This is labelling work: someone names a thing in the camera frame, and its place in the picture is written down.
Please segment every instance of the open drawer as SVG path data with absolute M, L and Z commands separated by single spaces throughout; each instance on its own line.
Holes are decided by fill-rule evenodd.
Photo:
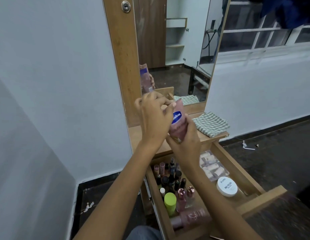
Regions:
M 226 198 L 229 203 L 245 218 L 259 210 L 263 209 L 275 199 L 280 197 L 286 192 L 286 189 L 282 186 L 278 186 L 273 190 L 265 192 L 265 190 L 225 151 L 225 149 L 219 145 L 217 141 L 202 144 L 201 152 L 211 150 L 211 152 L 218 158 L 223 166 L 229 171 L 228 177 L 232 178 L 237 186 L 238 192 L 234 197 Z M 154 212 L 156 214 L 157 221 L 159 223 L 163 239 L 197 239 L 204 234 L 211 234 L 218 236 L 219 232 L 214 226 L 213 222 L 208 225 L 193 226 L 190 229 L 179 229 L 174 231 L 169 215 L 166 211 L 164 202 L 162 200 L 160 191 L 157 187 L 156 180 L 153 174 L 153 165 L 160 162 L 170 162 L 170 158 L 174 157 L 174 154 L 166 155 L 153 159 L 151 165 L 147 169 L 145 177 L 145 185 L 148 193 L 148 197 L 152 201 Z M 186 187 L 191 186 L 187 180 Z M 195 189 L 195 202 L 196 205 L 205 208 L 200 196 Z

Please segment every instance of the checkered cloth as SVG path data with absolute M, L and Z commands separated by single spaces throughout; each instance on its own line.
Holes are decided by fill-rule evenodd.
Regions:
M 177 101 L 180 98 L 182 99 L 183 105 L 196 104 L 200 102 L 198 98 L 194 95 L 182 96 L 182 97 L 174 96 L 174 101 Z
M 221 119 L 212 112 L 204 113 L 194 118 L 193 121 L 200 132 L 211 138 L 225 132 L 230 127 L 227 120 Z

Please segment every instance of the green bottle cap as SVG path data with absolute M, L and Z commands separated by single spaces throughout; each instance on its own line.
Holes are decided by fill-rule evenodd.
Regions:
M 167 193 L 164 197 L 164 204 L 169 216 L 173 215 L 176 208 L 176 196 L 173 193 Z

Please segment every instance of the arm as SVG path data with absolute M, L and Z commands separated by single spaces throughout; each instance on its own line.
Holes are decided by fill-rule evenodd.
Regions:
M 192 119 L 189 123 L 184 141 L 178 145 L 170 136 L 167 143 L 172 148 L 181 168 L 202 198 L 209 214 L 227 240 L 262 240 L 242 216 L 227 202 L 216 186 L 206 177 L 199 166 L 201 143 Z
M 161 110 L 163 104 L 168 105 L 166 114 Z M 136 100 L 142 140 L 74 240 L 122 239 L 146 169 L 162 145 L 173 121 L 175 105 L 176 103 L 157 92 L 145 94 Z

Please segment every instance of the blue cloth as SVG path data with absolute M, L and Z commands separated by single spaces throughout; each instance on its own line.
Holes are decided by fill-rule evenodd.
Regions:
M 273 10 L 282 28 L 293 29 L 310 23 L 310 0 L 263 0 L 261 17 Z
M 135 227 L 126 240 L 163 240 L 161 232 L 149 226 Z

